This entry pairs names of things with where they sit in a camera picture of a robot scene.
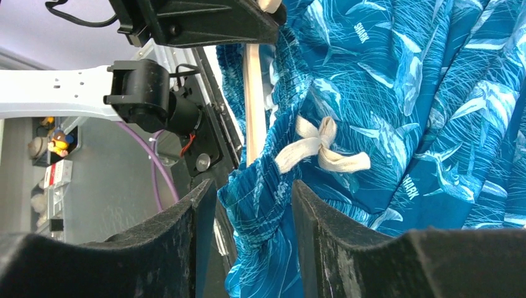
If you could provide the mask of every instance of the white wall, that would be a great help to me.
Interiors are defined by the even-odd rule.
[[[138,50],[117,33],[118,21],[106,28],[86,28],[55,17],[44,3],[1,1],[0,48],[58,70],[109,65]],[[70,0],[56,8],[92,22],[114,15],[108,0]]]

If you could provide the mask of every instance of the red wire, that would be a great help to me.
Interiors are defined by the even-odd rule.
[[[186,153],[186,151],[188,151],[188,149],[190,148],[190,146],[194,142],[195,135],[193,133],[191,133],[189,135],[189,137],[190,137],[190,141],[188,141],[188,144],[186,144],[184,147],[182,147],[181,152],[179,153],[179,156],[181,156],[181,157],[184,156],[184,153]]]

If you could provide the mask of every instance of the drawstring knot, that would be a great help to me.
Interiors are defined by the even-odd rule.
[[[322,169],[340,173],[353,173],[371,168],[371,160],[365,152],[352,156],[343,156],[331,151],[330,147],[336,137],[336,122],[332,117],[321,120],[319,129],[305,118],[296,119],[296,133],[301,140],[287,145],[276,156],[275,162],[282,174],[289,172],[301,160],[318,155]]]

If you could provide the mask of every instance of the toy duck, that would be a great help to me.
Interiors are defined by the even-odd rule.
[[[55,152],[60,157],[68,155],[69,144],[73,142],[73,137],[65,134],[62,130],[56,130],[53,133],[51,141],[48,142],[48,150]]]

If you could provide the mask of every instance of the white box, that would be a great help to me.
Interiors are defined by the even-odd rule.
[[[71,182],[71,160],[61,160],[47,167],[44,176],[44,189],[54,189]]]

